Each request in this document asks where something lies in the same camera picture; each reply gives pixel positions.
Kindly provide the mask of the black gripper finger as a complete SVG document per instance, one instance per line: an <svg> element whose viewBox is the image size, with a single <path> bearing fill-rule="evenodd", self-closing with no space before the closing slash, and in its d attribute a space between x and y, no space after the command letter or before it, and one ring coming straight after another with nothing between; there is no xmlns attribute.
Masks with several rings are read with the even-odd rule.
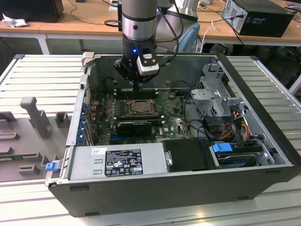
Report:
<svg viewBox="0 0 301 226"><path fill-rule="evenodd" d="M131 60L116 60L114 64L118 73L133 85L133 92L138 91L138 70Z"/></svg>
<svg viewBox="0 0 301 226"><path fill-rule="evenodd" d="M153 78L155 78L158 75L158 73L156 74L152 74L152 75L147 75L147 76L141 76L140 74L137 75L137 92L140 90L140 87L143 84L148 83L149 81L151 81Z"/></svg>

